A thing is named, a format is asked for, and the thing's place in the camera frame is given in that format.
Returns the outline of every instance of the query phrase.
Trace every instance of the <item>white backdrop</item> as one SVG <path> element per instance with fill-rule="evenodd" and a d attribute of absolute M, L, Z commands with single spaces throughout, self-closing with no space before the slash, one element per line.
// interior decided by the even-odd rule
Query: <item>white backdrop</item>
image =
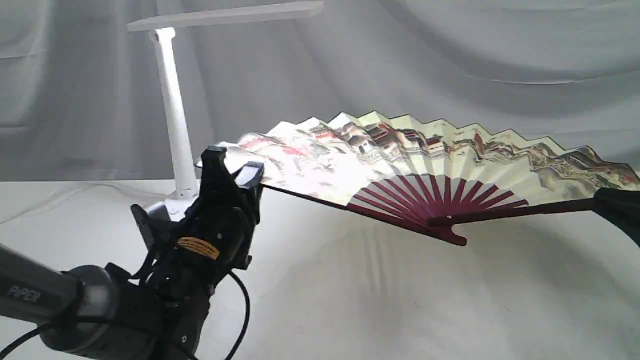
<path fill-rule="evenodd" d="M 60 186 L 68 185 L 1 183 L 0 218 Z M 0 239 L 61 270 L 112 261 L 135 271 L 145 249 L 133 202 L 94 188 L 0 225 Z M 464 248 L 271 191 L 262 216 L 254 262 L 239 272 L 253 304 L 238 360 L 640 357 L 640 249 L 594 214 L 460 226 Z M 244 315 L 231 280 L 211 304 L 203 360 L 226 355 Z M 0 319 L 0 344 L 31 328 Z M 39 340 L 12 357 L 73 358 Z"/>
<path fill-rule="evenodd" d="M 171 178 L 152 46 L 125 25 L 277 2 L 0 1 L 0 180 Z M 193 150 L 378 110 L 640 167 L 638 18 L 635 0 L 325 0 L 311 19 L 180 29 Z"/>

